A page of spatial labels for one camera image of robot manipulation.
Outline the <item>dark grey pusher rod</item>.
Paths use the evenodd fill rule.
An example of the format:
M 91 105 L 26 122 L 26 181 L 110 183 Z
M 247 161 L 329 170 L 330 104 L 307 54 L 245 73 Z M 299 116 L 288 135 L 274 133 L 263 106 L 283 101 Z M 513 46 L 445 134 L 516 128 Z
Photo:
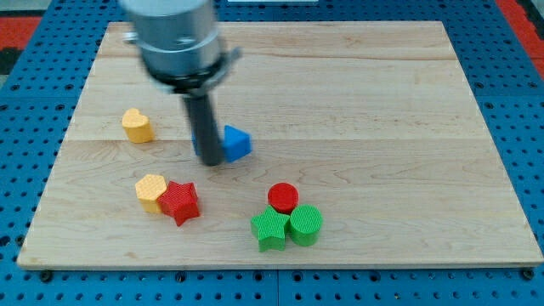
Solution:
M 204 165 L 219 165 L 224 160 L 224 153 L 209 95 L 185 95 L 183 101 L 190 120 L 195 152 Z

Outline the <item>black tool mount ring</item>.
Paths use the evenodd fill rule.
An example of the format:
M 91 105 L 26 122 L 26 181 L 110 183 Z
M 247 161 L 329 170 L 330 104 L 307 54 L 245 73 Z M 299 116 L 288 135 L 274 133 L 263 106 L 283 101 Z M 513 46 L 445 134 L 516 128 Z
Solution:
M 224 81 L 241 56 L 241 47 L 233 48 L 229 52 L 224 51 L 213 65 L 189 75 L 171 76 L 153 71 L 147 65 L 145 69 L 156 86 L 168 93 L 203 96 Z

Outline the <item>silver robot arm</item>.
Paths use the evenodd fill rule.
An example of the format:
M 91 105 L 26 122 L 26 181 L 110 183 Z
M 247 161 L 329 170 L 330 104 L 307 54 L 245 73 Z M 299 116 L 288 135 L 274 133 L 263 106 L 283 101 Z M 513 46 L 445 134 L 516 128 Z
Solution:
M 139 48 L 153 79 L 179 94 L 201 162 L 223 162 L 210 92 L 229 74 L 241 49 L 228 50 L 211 0 L 120 0 L 132 22 L 127 40 Z

